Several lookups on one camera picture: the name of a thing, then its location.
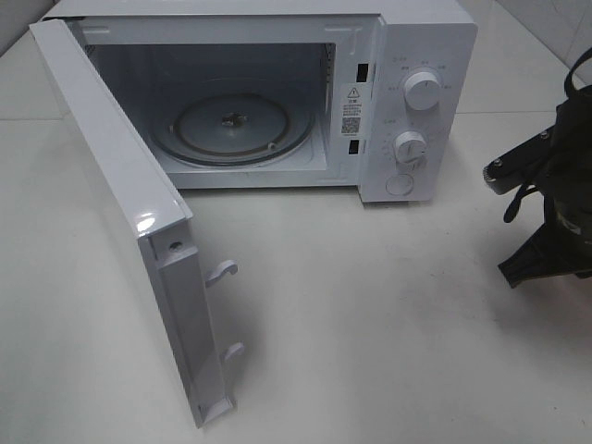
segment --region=warning label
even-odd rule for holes
[[[367,83],[350,83],[342,87],[341,135],[359,137],[364,132],[364,113],[370,103],[370,86]]]
[[[360,93],[358,92],[357,88],[351,88],[350,93],[348,94],[348,99],[357,99],[360,97]]]

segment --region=white microwave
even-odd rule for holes
[[[232,405],[206,289],[237,266],[202,275],[178,189],[430,199],[476,25],[454,0],[61,0],[31,31],[201,426]]]

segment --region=control knob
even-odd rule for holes
[[[416,111],[426,111],[440,100],[440,80],[432,71],[415,72],[405,81],[403,90],[407,105]]]
[[[406,131],[395,139],[394,154],[398,162],[411,164],[426,154],[427,142],[419,132]]]

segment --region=open door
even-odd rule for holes
[[[95,70],[67,23],[31,25],[64,119],[88,151],[108,202],[140,249],[197,426],[232,407],[212,334],[205,288],[236,264],[203,277],[191,210]]]

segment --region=white table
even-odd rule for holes
[[[482,183],[554,121],[567,72],[488,0],[432,203],[184,193],[238,408],[197,430],[154,297],[119,265],[30,35],[0,59],[0,442],[590,443],[592,281],[510,290],[542,221]]]

